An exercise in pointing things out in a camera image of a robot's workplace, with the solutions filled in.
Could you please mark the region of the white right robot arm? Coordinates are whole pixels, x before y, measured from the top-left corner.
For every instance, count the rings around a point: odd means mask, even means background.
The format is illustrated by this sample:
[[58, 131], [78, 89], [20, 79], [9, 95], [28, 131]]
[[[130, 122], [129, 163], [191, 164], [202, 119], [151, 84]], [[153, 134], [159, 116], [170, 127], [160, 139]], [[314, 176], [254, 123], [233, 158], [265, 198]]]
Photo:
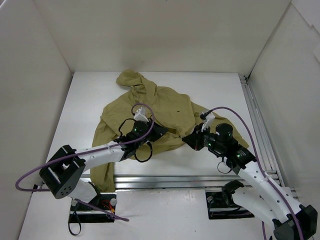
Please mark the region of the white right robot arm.
[[303, 206], [261, 170], [256, 157], [233, 137], [230, 124], [217, 125], [214, 133], [198, 125], [182, 140], [196, 151], [206, 147], [250, 185], [245, 187], [238, 180], [224, 185], [221, 200], [225, 205], [248, 210], [272, 229], [277, 240], [308, 240], [316, 233], [317, 210]]

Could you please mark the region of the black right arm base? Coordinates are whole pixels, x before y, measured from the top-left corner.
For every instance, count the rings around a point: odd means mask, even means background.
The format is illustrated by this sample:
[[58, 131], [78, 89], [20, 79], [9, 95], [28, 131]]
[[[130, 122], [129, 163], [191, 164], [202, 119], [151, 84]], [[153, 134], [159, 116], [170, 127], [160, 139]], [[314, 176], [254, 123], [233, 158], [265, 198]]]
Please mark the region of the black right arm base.
[[228, 182], [221, 191], [206, 191], [207, 214], [209, 220], [247, 219], [254, 215], [244, 207], [237, 205], [232, 198], [235, 190], [244, 187], [238, 180]]

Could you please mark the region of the olive yellow hooded jacket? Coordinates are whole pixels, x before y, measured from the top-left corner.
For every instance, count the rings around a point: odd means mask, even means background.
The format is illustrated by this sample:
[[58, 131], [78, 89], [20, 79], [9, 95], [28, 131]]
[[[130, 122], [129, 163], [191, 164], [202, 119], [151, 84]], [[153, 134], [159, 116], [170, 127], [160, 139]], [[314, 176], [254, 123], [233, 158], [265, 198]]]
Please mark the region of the olive yellow hooded jacket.
[[131, 117], [135, 103], [151, 107], [155, 122], [168, 129], [160, 140], [153, 143], [155, 155], [184, 145], [182, 138], [202, 122], [200, 115], [207, 112], [205, 107], [193, 103], [188, 95], [180, 94], [170, 87], [158, 86], [132, 69], [124, 70], [117, 77], [116, 83], [130, 89], [104, 107], [95, 129], [93, 147], [107, 144], [119, 137], [120, 133], [131, 131], [131, 123], [121, 124]]

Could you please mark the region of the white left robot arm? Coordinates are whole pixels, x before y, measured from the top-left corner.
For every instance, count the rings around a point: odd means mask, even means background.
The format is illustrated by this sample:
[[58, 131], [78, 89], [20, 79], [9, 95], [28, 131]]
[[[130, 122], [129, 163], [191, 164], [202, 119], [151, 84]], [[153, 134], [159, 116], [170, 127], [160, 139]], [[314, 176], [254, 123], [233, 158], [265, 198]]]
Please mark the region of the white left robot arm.
[[66, 159], [43, 167], [39, 175], [56, 199], [70, 197], [80, 200], [89, 210], [100, 204], [100, 192], [91, 182], [81, 180], [83, 172], [95, 167], [124, 161], [134, 157], [138, 162], [148, 161], [153, 154], [152, 143], [168, 132], [157, 123], [135, 121], [132, 130], [105, 145], [87, 149], [83, 155], [69, 145], [61, 147], [49, 160]]

